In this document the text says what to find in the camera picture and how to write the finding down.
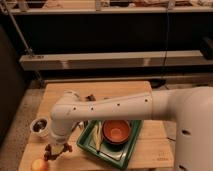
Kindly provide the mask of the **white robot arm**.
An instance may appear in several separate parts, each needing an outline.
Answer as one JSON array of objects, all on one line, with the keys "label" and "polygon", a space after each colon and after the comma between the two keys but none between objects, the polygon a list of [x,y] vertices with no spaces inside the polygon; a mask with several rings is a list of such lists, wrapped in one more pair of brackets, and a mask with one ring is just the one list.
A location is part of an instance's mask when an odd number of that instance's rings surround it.
[{"label": "white robot arm", "polygon": [[53,146],[66,143],[78,121],[174,121],[174,171],[213,171],[213,87],[151,91],[89,102],[67,91],[53,106],[50,118]]}]

